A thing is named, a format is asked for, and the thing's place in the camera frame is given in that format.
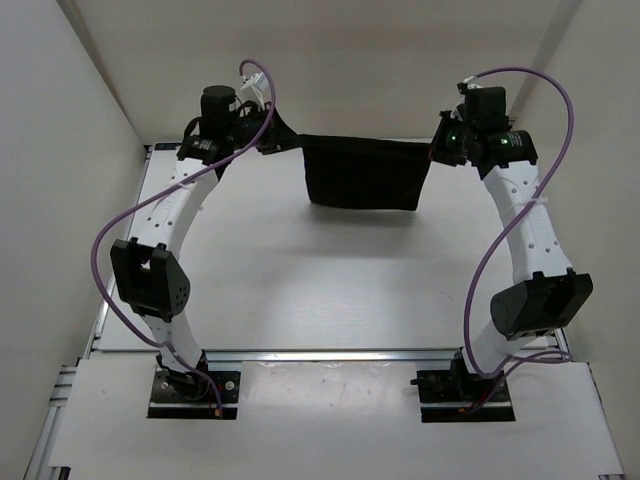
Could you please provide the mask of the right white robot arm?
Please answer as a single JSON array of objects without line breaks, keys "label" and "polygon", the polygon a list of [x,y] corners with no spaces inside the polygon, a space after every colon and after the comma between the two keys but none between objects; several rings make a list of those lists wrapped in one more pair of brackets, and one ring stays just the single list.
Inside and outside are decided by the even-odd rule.
[{"label": "right white robot arm", "polygon": [[476,168],[503,226],[489,249],[505,242],[511,255],[513,284],[493,295],[490,320],[477,334],[470,331],[473,301],[465,301],[464,344],[451,362],[449,387],[460,399],[477,400],[526,345],[573,320],[593,283],[575,271],[560,246],[538,194],[537,153],[527,132],[511,130],[505,118],[482,125],[465,121],[459,109],[445,110],[430,157]]}]

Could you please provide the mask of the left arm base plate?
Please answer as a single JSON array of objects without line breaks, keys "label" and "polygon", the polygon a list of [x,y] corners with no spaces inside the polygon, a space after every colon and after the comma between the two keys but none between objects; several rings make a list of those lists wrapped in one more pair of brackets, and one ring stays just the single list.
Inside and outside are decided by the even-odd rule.
[{"label": "left arm base plate", "polygon": [[150,419],[235,420],[241,385],[240,371],[210,371],[220,394],[222,407],[205,380],[180,383],[157,369],[151,387],[147,417]]}]

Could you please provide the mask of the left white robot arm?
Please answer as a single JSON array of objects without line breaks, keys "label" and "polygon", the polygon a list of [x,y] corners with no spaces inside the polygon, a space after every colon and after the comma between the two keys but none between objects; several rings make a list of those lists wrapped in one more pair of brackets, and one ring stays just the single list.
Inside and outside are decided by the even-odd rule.
[{"label": "left white robot arm", "polygon": [[121,301],[147,326],[141,338],[158,350],[168,385],[188,400],[213,394],[217,387],[186,318],[191,283],[179,263],[185,237],[233,160],[251,148],[273,154],[298,145],[297,134],[272,105],[247,102],[227,120],[219,114],[194,118],[165,190],[149,200],[146,219],[130,237],[110,248]]}]

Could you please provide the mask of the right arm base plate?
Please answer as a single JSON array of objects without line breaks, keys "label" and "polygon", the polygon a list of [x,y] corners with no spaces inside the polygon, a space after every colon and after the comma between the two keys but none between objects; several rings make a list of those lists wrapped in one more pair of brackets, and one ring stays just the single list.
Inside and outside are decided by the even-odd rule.
[{"label": "right arm base plate", "polygon": [[504,372],[494,378],[471,373],[460,352],[446,370],[418,370],[410,385],[417,388],[422,423],[516,420]]}]

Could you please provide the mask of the black skirt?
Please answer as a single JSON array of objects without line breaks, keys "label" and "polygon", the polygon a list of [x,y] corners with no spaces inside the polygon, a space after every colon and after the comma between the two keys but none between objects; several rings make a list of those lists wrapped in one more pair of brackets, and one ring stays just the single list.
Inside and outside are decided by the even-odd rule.
[{"label": "black skirt", "polygon": [[301,148],[309,200],[329,208],[414,211],[431,165],[425,142],[303,135]]}]

